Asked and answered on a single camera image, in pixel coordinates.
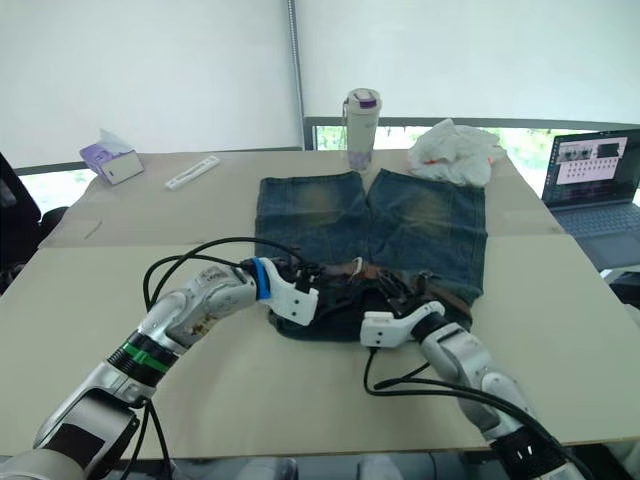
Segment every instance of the white table surface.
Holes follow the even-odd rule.
[[[223,152],[221,164],[177,191],[164,183],[206,153],[141,154],[145,172],[119,185],[96,178],[42,243],[43,247],[186,245],[252,235],[264,177],[344,173],[341,152]],[[380,168],[407,173],[406,150],[376,150],[368,188]],[[563,233],[507,160],[493,165],[486,187],[490,236]]]
[[[40,250],[0,298],[0,455],[30,447],[44,418],[144,314],[141,279],[187,247]],[[251,246],[220,247],[232,259]],[[201,264],[178,270],[180,286]],[[640,436],[640,330],[566,235],[490,237],[473,331],[562,442]],[[357,344],[278,335],[261,306],[221,321],[155,397],[175,457],[469,449],[485,444],[446,398],[373,398]],[[380,380],[421,364],[380,353]],[[143,458],[158,458],[153,434]]]

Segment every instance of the green band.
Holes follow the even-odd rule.
[[[122,349],[127,352],[133,358],[133,361],[139,363],[140,365],[145,365],[147,367],[153,368],[154,370],[158,370],[162,373],[167,373],[169,371],[169,367],[160,363],[147,352],[144,352],[130,343],[125,343],[122,346]]]

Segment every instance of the crumpled white fabric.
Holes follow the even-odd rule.
[[[507,156],[499,140],[484,130],[455,125],[448,118],[409,149],[409,170],[429,180],[484,187],[491,179],[491,163]]]

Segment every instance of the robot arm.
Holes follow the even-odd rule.
[[[437,301],[400,319],[393,319],[387,312],[367,312],[360,343],[393,348],[413,337],[444,381],[494,395],[533,416],[516,381],[495,366],[480,340],[443,315],[444,307]],[[510,478],[584,478],[557,448],[512,416],[473,400],[458,402],[467,419],[498,454]]]
[[[153,397],[171,366],[220,319],[258,301],[301,325],[311,322],[318,292],[308,281],[284,281],[266,258],[244,265],[211,266],[159,299],[122,346],[44,422],[34,450],[0,467],[0,478],[101,478],[138,428],[132,409]]]

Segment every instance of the chair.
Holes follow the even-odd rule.
[[[40,209],[0,153],[0,294],[60,222],[67,207]]]

